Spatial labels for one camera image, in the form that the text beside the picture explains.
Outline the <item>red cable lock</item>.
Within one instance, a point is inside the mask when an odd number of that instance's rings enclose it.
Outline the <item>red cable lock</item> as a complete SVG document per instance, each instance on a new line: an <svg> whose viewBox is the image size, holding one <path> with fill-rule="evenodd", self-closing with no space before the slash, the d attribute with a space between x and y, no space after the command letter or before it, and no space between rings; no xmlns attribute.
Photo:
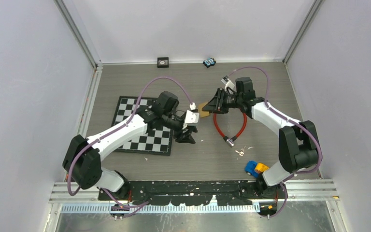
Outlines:
<svg viewBox="0 0 371 232"><path fill-rule="evenodd" d="M213 116L214 128L229 147L235 146L235 143L247 126L248 117L245 113L240 113L240 116L237 116L236 119L236 122L232 122L231 119L226 118L225 115L214 114Z"/></svg>

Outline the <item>silver key bunch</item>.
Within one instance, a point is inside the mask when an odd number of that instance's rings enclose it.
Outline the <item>silver key bunch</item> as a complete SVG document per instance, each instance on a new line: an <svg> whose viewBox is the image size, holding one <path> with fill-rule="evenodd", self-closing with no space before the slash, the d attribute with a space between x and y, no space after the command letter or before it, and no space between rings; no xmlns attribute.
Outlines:
<svg viewBox="0 0 371 232"><path fill-rule="evenodd" d="M240 156L240 157L243 157L244 154L245 154L245 149L246 149L246 146L244 146L243 148L239 149L239 150L235 150L235 152Z"/></svg>

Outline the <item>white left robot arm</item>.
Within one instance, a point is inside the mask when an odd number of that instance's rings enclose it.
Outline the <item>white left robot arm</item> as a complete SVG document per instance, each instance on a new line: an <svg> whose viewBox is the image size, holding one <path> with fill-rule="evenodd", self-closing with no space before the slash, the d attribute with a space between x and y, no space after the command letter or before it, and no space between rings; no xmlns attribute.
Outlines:
<svg viewBox="0 0 371 232"><path fill-rule="evenodd" d="M68 172L67 181L76 182L78 189L105 188L117 200L125 199L129 188L123 175L104 168L102 161L126 142L160 127L172 130L176 142L194 144L192 133L197 132L198 109L192 102L179 116L178 104L176 95L164 91L151 105L135 106L126 119L109 129L87 138L74 136L62 163Z"/></svg>

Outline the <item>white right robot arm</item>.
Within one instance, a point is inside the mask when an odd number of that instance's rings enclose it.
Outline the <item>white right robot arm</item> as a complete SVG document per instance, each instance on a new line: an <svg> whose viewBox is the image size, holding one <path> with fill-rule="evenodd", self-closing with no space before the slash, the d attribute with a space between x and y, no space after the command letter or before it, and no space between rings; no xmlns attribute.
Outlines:
<svg viewBox="0 0 371 232"><path fill-rule="evenodd" d="M235 88L218 88L202 110L211 114L226 114L230 108L239 109L278 136L278 161L269 169L260 171L256 177L254 189L260 197L269 198L276 187L294 174L310 173L310 167L319 167L322 151L315 124L309 120L293 119L273 108L263 97L257 97L251 78L237 78Z"/></svg>

